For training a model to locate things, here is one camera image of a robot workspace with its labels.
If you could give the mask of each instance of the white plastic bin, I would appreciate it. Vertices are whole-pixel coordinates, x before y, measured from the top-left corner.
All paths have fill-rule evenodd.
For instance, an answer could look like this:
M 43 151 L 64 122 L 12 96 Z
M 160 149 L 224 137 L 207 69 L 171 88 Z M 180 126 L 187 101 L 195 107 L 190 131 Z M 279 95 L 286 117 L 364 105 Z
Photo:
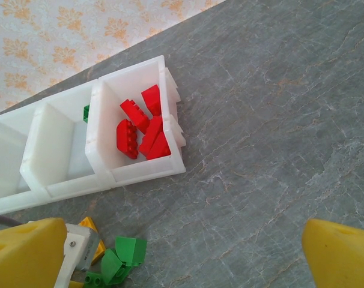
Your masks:
M 120 104 L 135 100 L 151 118 L 141 92 L 155 84 L 171 155 L 132 160 L 116 146 L 117 125 L 128 119 Z M 185 172 L 179 100 L 160 56 L 0 115 L 0 214 Z
M 171 155 L 146 160 L 141 154 L 135 160 L 117 150 L 117 125 L 128 119 L 120 108 L 126 99 L 136 104 L 151 118 L 141 92 L 158 85 L 161 97 L 163 131 Z M 178 124 L 177 102 L 180 96 L 177 86 L 167 68 L 163 56 L 99 78 L 91 97 L 89 125 L 85 153 L 94 171 L 112 187 L 141 182 L 186 171 L 182 161 L 181 147 L 186 145 Z M 143 134 L 138 130 L 138 145 Z
M 19 173 L 31 126 L 33 103 L 0 115 L 0 213 L 42 204 Z
M 85 156 L 87 124 L 83 108 L 90 104 L 96 80 L 41 100 L 26 144 L 20 173 L 49 201 L 110 188 L 99 181 Z

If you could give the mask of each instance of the gray marble surface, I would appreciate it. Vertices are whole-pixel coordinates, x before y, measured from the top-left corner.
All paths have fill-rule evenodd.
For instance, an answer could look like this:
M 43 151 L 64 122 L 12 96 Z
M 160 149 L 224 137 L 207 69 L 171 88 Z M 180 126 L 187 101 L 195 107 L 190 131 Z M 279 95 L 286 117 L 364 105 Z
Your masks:
M 21 105 L 157 55 L 187 172 L 11 216 L 147 238 L 123 287 L 315 287 L 306 220 L 364 229 L 364 0 L 228 0 Z

